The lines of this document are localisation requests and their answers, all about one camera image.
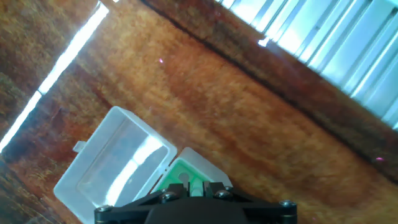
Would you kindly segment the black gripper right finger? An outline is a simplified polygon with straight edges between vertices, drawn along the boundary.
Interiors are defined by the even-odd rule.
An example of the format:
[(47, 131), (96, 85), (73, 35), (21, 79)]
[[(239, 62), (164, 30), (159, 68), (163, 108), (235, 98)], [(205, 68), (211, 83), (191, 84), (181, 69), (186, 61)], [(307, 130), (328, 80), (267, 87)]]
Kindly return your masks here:
[(222, 182), (203, 183), (203, 196), (236, 205), (248, 223), (297, 224), (297, 204), (291, 200), (268, 202)]

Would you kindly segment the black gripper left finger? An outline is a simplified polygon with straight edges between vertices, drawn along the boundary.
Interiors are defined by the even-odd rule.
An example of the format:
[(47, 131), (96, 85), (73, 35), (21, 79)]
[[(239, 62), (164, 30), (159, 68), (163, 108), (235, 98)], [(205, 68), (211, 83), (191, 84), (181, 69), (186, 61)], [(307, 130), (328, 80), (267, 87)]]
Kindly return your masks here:
[(145, 223), (151, 210), (158, 205), (189, 196), (189, 184), (170, 184), (126, 205), (103, 205), (94, 210), (95, 224)]

